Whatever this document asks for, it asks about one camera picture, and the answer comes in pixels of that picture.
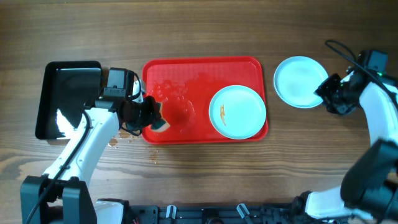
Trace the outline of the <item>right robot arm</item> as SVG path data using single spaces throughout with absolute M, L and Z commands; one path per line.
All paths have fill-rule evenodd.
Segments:
M 361 107 L 366 115 L 370 148 L 346 173 L 339 187 L 304 192 L 292 202 L 292 223 L 397 220 L 397 182 L 388 180 L 397 170 L 397 80 L 374 73 L 351 72 L 347 80 L 337 74 L 317 86 L 327 110 L 345 115 Z

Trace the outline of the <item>light blue plate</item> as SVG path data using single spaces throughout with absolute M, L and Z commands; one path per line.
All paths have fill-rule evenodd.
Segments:
M 313 75 L 283 75 L 274 77 L 274 87 L 282 101 L 296 108 L 313 108 L 322 99 L 314 94 L 324 80 L 323 77 Z
M 249 87 L 230 85 L 212 97 L 208 108 L 212 126 L 222 136 L 242 140 L 256 135 L 265 125 L 264 100 Z
M 316 60 L 293 56 L 278 65 L 273 82 L 282 101 L 295 108 L 309 109 L 323 102 L 315 91 L 327 78 L 326 70 Z

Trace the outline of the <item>green and orange sponge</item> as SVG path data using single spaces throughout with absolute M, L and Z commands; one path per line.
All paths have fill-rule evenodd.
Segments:
M 161 133 L 169 129 L 170 124 L 166 121 L 163 116 L 163 104 L 157 102 L 158 113 L 156 114 L 156 118 L 150 126 L 150 129 L 153 132 Z

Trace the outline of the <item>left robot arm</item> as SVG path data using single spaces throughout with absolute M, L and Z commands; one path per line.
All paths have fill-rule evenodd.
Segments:
M 58 159 L 40 176 L 21 185 L 23 223 L 133 223 L 127 200 L 93 203 L 89 182 L 110 140 L 120 129 L 139 135 L 162 121 L 162 105 L 154 97 L 140 100 L 105 97 L 87 102 L 78 132 Z

